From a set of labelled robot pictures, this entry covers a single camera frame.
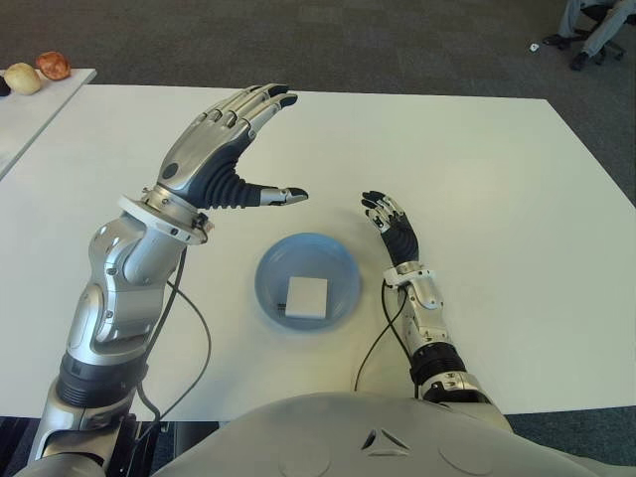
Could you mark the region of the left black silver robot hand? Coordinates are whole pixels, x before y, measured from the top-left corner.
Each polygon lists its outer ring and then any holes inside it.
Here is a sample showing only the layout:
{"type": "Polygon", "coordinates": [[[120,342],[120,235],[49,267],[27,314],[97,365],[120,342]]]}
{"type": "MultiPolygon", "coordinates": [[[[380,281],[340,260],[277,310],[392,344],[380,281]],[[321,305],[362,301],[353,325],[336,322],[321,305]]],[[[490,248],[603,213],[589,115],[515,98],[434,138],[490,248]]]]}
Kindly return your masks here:
{"type": "Polygon", "coordinates": [[[276,113],[297,95],[286,84],[241,89],[210,106],[166,154],[157,184],[200,209],[286,206],[308,199],[300,188],[247,182],[237,172],[241,154],[276,113]]]}

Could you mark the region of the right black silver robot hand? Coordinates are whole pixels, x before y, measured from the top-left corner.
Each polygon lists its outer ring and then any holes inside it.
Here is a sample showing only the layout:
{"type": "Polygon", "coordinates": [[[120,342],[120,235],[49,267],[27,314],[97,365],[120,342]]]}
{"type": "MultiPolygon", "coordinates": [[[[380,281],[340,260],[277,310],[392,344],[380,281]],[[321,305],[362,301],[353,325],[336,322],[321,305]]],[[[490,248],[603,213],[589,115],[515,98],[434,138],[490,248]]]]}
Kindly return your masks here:
{"type": "Polygon", "coordinates": [[[365,215],[379,231],[394,267],[419,261],[416,234],[403,208],[390,196],[379,192],[362,193],[365,215]]]}

